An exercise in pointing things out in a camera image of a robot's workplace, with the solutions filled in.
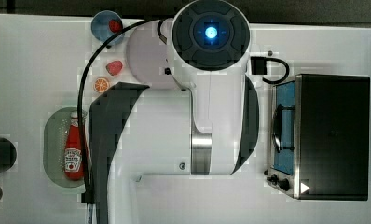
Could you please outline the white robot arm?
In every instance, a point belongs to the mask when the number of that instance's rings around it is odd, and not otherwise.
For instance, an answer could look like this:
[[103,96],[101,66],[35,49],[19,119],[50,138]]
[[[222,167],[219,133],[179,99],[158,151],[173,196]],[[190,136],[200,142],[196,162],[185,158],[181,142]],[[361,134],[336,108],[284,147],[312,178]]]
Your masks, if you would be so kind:
[[118,82],[89,108],[97,224],[136,224],[131,190],[145,175],[232,175],[253,153],[259,105],[247,76],[251,31],[224,0],[182,8],[167,36],[175,83]]

